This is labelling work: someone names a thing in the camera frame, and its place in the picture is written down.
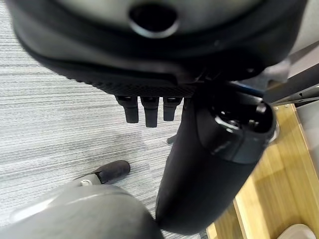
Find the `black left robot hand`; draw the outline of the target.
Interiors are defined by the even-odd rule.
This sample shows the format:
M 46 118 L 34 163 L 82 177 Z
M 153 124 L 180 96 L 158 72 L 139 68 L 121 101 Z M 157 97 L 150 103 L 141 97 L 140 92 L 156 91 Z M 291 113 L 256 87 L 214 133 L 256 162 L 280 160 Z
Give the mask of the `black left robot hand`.
M 129 123 L 157 126 L 179 104 L 156 222 L 200 232 L 233 201 L 276 129 L 264 94 L 284 81 L 305 0 L 7 0 L 25 51 L 114 95 Z

